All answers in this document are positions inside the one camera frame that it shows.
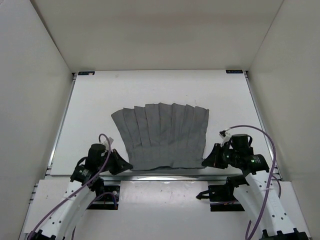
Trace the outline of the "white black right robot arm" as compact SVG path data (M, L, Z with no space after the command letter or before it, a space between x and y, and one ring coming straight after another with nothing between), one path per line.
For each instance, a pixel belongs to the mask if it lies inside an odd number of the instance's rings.
M223 185L210 185L197 199L209 199L212 206L238 202L247 213L253 231L263 240L306 240L308 236L289 218L277 190L272 184L273 170L265 157L254 154L253 138L248 134L220 132L222 143L216 143L202 162L204 167L225 169L229 166L241 174L229 176Z

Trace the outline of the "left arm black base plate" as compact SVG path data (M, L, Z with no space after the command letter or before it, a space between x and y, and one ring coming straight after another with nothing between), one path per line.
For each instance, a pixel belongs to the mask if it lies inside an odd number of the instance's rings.
M120 185L105 185L103 190L96 194L88 210L116 211L119 208Z

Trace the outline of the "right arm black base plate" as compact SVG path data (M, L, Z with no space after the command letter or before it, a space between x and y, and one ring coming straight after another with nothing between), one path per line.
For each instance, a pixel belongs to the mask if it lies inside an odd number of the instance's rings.
M209 185L209 201L211 212L244 212L242 205L223 185Z

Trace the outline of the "grey pleated skirt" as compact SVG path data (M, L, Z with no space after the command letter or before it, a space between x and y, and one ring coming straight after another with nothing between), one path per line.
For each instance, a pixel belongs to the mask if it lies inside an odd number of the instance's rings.
M111 117L135 171L201 169L210 111L177 103L123 108Z

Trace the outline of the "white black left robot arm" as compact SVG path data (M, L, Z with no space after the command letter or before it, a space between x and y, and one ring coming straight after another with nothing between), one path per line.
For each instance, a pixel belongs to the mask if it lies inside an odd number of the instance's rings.
M36 224L28 240L66 240L74 237L78 222L85 211L96 201L110 197L112 209L118 209L116 195L105 191L100 173L117 175L133 166L125 161L115 149L94 143L87 156L76 164L61 201Z

